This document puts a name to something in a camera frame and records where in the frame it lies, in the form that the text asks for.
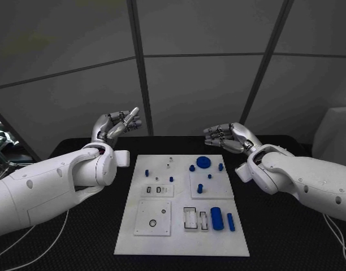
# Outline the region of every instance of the gray wall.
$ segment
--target gray wall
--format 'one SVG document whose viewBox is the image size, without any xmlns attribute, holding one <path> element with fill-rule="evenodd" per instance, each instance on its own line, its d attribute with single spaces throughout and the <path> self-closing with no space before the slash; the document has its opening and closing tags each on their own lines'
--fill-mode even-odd
<svg viewBox="0 0 346 271">
<path fill-rule="evenodd" d="M 135 106 L 154 135 L 202 135 L 242 119 L 257 91 L 248 127 L 310 143 L 328 108 L 346 106 L 346 1 L 296 0 L 283 14 L 287 2 L 5 1 L 0 120 L 37 155 Z"/>
</svg>

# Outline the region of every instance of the black table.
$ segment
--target black table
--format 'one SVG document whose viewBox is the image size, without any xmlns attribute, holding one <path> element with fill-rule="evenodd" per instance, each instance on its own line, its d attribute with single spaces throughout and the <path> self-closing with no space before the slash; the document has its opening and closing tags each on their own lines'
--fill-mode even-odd
<svg viewBox="0 0 346 271">
<path fill-rule="evenodd" d="M 260 136 L 297 156 L 306 151 L 284 135 Z M 64 140 L 53 157 L 79 150 L 91 139 Z M 235 168 L 245 155 L 206 146 L 203 137 L 121 138 L 117 150 L 131 151 L 131 167 L 118 169 L 112 186 L 70 210 L 63 236 L 44 258 L 23 270 L 346 270 L 342 246 L 319 212 L 287 193 L 268 195 L 255 182 L 244 183 Z M 138 154 L 222 154 L 251 257 L 114 255 Z M 40 225 L 0 257 L 0 270 L 30 262 L 50 247 L 62 229 L 62 215 Z M 346 222 L 336 221 L 346 237 Z M 0 237 L 0 252 L 27 230 Z"/>
</svg>

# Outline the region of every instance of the robotic hand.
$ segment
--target robotic hand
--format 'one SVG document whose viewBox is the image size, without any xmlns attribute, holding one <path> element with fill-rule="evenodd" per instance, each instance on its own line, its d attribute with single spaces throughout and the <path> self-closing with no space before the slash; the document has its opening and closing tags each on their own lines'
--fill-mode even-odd
<svg viewBox="0 0 346 271">
<path fill-rule="evenodd" d="M 239 123 L 205 130 L 206 144 L 248 155 L 237 168 L 244 182 L 254 180 L 263 191 L 290 193 L 312 209 L 346 221 L 346 166 L 310 157 L 296 157 L 284 148 L 263 145 Z"/>
<path fill-rule="evenodd" d="M 138 129 L 140 108 L 102 115 L 92 143 L 0 180 L 0 235 L 44 223 L 111 185 L 118 167 L 130 166 L 130 152 L 114 151 L 121 134 Z"/>
</svg>

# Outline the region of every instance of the blue disc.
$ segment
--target blue disc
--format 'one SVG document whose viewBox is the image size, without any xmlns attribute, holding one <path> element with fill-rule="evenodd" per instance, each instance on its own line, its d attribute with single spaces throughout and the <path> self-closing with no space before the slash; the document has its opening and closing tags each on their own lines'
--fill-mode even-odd
<svg viewBox="0 0 346 271">
<path fill-rule="evenodd" d="M 200 156 L 196 160 L 196 164 L 200 168 L 209 168 L 212 166 L 212 160 L 206 156 Z"/>
</svg>

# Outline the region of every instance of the black tablecloth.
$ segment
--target black tablecloth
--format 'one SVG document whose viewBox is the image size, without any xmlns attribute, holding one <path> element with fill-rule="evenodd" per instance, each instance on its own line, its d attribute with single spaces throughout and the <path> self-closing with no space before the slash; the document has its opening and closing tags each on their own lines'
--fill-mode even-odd
<svg viewBox="0 0 346 271">
<path fill-rule="evenodd" d="M 284 135 L 260 136 L 264 143 L 306 151 Z M 91 139 L 64 140 L 53 157 L 79 150 Z M 63 236 L 44 258 L 23 270 L 346 270 L 342 246 L 319 212 L 287 193 L 268 195 L 255 182 L 244 183 L 235 168 L 245 155 L 206 146 L 203 137 L 121 138 L 117 150 L 131 151 L 131 167 L 118 169 L 114 184 L 70 210 Z M 251 257 L 114 255 L 138 154 L 222 154 L 232 180 L 237 207 Z M 66 215 L 40 225 L 0 257 L 0 270 L 30 262 L 46 251 Z M 346 237 L 346 222 L 336 221 Z M 0 252 L 25 230 L 0 237 Z"/>
</svg>

